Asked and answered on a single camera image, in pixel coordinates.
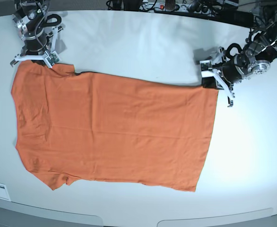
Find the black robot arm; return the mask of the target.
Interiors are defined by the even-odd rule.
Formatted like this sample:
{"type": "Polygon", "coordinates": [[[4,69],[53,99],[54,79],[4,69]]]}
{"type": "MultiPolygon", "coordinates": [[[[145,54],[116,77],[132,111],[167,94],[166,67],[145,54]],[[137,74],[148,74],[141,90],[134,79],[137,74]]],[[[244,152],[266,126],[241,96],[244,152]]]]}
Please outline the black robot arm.
{"type": "Polygon", "coordinates": [[[199,62],[204,88],[224,90],[229,106],[234,103],[234,84],[266,73],[277,58],[277,11],[273,18],[249,32],[246,44],[237,43],[227,49],[219,47],[211,56],[199,62]]]}
{"type": "Polygon", "coordinates": [[[14,5],[16,11],[12,20],[24,46],[10,65],[31,60],[52,68],[60,61],[55,46],[58,34],[63,30],[61,16],[48,14],[49,0],[15,0],[14,5]]]}

